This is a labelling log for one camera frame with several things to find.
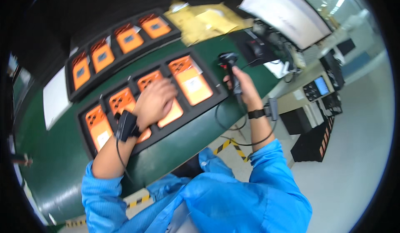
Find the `computer monitor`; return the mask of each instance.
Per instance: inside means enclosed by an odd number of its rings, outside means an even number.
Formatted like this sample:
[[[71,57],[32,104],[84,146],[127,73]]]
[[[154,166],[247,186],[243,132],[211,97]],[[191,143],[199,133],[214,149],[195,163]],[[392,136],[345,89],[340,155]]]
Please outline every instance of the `computer monitor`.
[[[305,0],[243,0],[239,9],[276,28],[301,50],[332,33]]]

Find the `black watch strap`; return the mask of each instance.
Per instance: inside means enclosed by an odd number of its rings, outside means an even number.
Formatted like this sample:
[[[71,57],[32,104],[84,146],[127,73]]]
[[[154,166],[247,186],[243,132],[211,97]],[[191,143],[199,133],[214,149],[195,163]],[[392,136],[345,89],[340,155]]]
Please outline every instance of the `black watch strap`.
[[[255,110],[255,111],[249,111],[247,114],[249,115],[249,119],[257,119],[259,117],[265,116],[265,111],[264,109]]]

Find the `sleeve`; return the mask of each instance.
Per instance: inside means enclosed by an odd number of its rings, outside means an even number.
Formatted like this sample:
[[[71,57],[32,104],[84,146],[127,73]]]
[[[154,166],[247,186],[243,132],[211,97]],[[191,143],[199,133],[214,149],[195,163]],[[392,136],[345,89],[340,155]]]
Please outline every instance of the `sleeve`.
[[[251,183],[268,184],[288,194],[300,193],[277,139],[253,153],[250,160],[253,166],[249,180]]]
[[[92,174],[92,163],[86,167],[82,180],[82,204],[85,208],[89,232],[115,232],[128,221],[122,201],[121,179],[97,179]]]

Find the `wristwatch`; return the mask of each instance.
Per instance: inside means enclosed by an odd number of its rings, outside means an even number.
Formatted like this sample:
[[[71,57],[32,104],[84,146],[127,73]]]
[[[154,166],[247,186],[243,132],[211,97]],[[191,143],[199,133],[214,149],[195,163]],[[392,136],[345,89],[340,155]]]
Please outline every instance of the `wristwatch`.
[[[114,136],[123,142],[126,142],[129,137],[140,137],[141,132],[136,121],[137,116],[124,110],[118,118],[118,127]]]
[[[262,110],[255,110],[255,111],[249,111],[248,113],[249,119],[257,119],[259,117],[265,116],[265,111],[264,109]]]

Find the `orange device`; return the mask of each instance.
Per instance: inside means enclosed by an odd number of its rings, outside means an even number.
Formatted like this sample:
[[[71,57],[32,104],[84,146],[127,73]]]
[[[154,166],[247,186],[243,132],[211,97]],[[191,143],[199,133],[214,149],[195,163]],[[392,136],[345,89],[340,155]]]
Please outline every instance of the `orange device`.
[[[92,52],[93,65],[96,73],[110,65],[115,59],[105,38],[92,45],[90,51]]]
[[[106,144],[107,140],[113,135],[111,126],[101,105],[96,106],[86,114],[86,124],[92,136],[97,152]]]
[[[174,60],[169,63],[168,67],[192,106],[213,95],[213,91],[197,67],[193,65],[190,56]]]
[[[162,79],[163,79],[163,75],[161,74],[161,72],[159,70],[153,71],[152,73],[139,79],[139,81],[137,82],[139,90],[143,91],[147,87],[147,85],[150,84],[152,81],[162,80]],[[167,116],[165,118],[158,121],[158,126],[160,128],[162,128],[162,127],[166,126],[167,124],[171,123],[172,121],[176,120],[177,118],[180,118],[180,116],[182,116],[182,114],[183,114],[182,107],[179,105],[176,98],[174,98],[171,111],[167,114]]]
[[[155,39],[171,31],[168,24],[155,14],[149,14],[139,19],[139,24],[147,34]]]
[[[116,113],[122,114],[124,110],[132,112],[135,108],[136,101],[129,87],[127,87],[117,94],[113,95],[109,100],[109,104],[113,115],[115,115]],[[144,140],[148,139],[150,135],[151,130],[150,128],[147,128],[137,139],[137,143],[143,142]]]
[[[133,29],[131,23],[116,29],[114,34],[124,54],[143,44],[142,37]]]
[[[85,52],[79,54],[72,61],[72,75],[74,76],[75,90],[90,79],[89,64]]]

